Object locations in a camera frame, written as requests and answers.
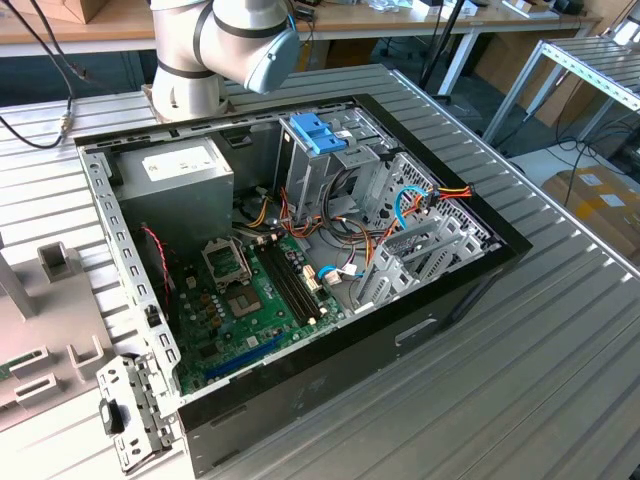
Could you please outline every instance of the motherboard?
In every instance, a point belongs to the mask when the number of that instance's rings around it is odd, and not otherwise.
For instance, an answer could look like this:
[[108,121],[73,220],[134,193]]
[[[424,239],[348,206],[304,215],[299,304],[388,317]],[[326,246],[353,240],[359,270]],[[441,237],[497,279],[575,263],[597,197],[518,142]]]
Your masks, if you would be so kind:
[[[217,240],[203,254],[171,272],[179,292],[171,328],[182,355],[183,395],[344,318],[289,236],[248,247]],[[243,280],[227,281],[234,273]]]

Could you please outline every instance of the red cable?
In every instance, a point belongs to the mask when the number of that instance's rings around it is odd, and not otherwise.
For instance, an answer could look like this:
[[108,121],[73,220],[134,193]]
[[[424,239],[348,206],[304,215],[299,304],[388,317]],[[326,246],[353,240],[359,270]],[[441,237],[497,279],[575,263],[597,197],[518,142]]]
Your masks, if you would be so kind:
[[149,227],[140,227],[142,230],[147,232],[149,236],[156,243],[156,247],[158,248],[158,252],[160,253],[160,259],[162,260],[162,271],[164,272],[164,292],[165,292],[165,302],[167,304],[167,310],[169,310],[169,269],[167,268],[167,259],[164,256],[164,248],[162,248],[162,243],[158,239],[155,233]]

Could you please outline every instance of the green circuit board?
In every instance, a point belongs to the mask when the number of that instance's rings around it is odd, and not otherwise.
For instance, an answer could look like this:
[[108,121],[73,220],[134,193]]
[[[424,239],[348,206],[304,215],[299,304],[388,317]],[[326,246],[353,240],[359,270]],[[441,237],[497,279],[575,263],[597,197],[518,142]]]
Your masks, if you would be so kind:
[[21,363],[26,362],[27,360],[31,360],[32,358],[36,358],[38,355],[36,353],[27,353],[26,355],[22,355],[21,357],[14,358],[13,360],[0,364],[0,382],[2,380],[6,380],[11,376],[11,372],[9,369],[11,367],[15,367],[16,365],[20,365]]
[[[306,264],[293,238],[285,237],[272,248],[280,249],[291,259],[295,257],[301,267]],[[251,281],[248,285],[229,285],[225,292],[216,289],[202,256],[192,259],[189,267],[171,272],[179,292],[179,310],[175,319],[178,325],[171,321],[170,325],[182,355],[177,373],[183,394],[193,393],[215,378],[254,363],[344,318],[338,302],[324,289],[316,293],[309,290],[307,293],[318,308],[322,308],[323,315],[314,318],[315,324],[301,322],[278,290],[278,280],[270,278],[269,268],[260,261],[259,252],[249,247],[243,249],[243,253],[252,272]],[[233,270],[229,258],[222,258],[221,265],[225,271]],[[304,283],[302,272],[293,269],[291,272]],[[195,287],[193,279],[193,288],[188,287],[188,277],[195,279]],[[252,308],[255,310],[237,315],[238,309],[244,313]]]

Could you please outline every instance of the wooden desk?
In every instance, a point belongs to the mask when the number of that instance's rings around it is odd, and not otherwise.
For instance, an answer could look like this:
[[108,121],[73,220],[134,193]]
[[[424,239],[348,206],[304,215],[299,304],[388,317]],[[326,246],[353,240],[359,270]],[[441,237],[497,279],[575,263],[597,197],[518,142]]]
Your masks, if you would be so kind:
[[[449,94],[458,79],[478,35],[486,32],[578,30],[586,36],[600,17],[587,14],[560,19],[529,20],[500,5],[499,0],[480,9],[474,17],[459,18],[453,29],[464,37],[439,93]],[[326,4],[316,9],[314,40],[348,38],[402,37],[431,35],[435,16],[425,17],[411,9],[397,13],[378,13],[368,5],[343,6]],[[22,25],[6,10],[0,10],[0,57],[42,55],[40,46]],[[25,15],[39,34],[46,36],[42,24],[33,15]],[[51,20],[51,27],[67,53],[147,50],[155,48],[153,20],[145,0],[111,0],[89,25]],[[442,21],[438,32],[441,32]],[[309,38],[309,26],[298,25],[300,38]]]

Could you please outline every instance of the slotted metal table surface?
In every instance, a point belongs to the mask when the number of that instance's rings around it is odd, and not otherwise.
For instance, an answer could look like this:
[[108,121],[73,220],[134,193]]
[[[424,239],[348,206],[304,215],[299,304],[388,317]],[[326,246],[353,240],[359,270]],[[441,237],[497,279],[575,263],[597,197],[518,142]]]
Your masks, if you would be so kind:
[[[372,94],[534,247],[460,324],[209,478],[628,478],[640,462],[633,267],[396,72],[370,65],[296,74],[268,96],[229,89],[239,110]],[[44,142],[62,105],[1,113]],[[84,99],[74,135],[154,123],[142,94]],[[139,349],[71,141],[35,152],[0,130],[0,171],[7,260],[31,258],[53,239],[78,248],[117,352]],[[0,468],[19,467],[20,478],[121,478],[98,400],[94,390],[0,434]],[[191,478],[182,448],[139,478]]]

